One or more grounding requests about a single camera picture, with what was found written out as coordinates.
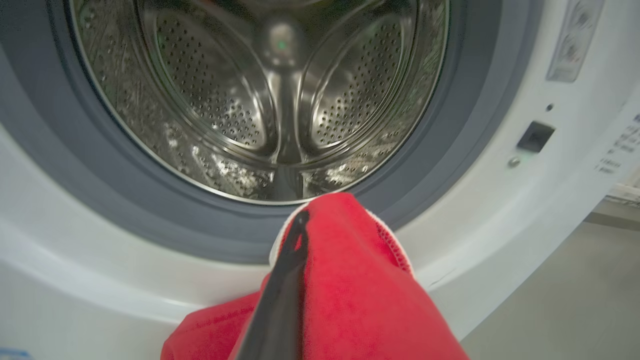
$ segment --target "gray floor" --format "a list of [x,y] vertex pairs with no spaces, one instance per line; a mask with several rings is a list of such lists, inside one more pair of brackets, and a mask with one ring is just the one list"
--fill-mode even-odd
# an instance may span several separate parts
[[472,360],[640,359],[640,210],[604,207],[462,341]]

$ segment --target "red cloth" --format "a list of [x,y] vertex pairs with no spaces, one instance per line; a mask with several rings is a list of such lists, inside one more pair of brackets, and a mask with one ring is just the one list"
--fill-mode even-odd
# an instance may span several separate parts
[[[468,359],[384,224],[347,193],[324,195],[305,210],[305,360]],[[258,299],[254,293],[188,315],[161,359],[232,360]]]

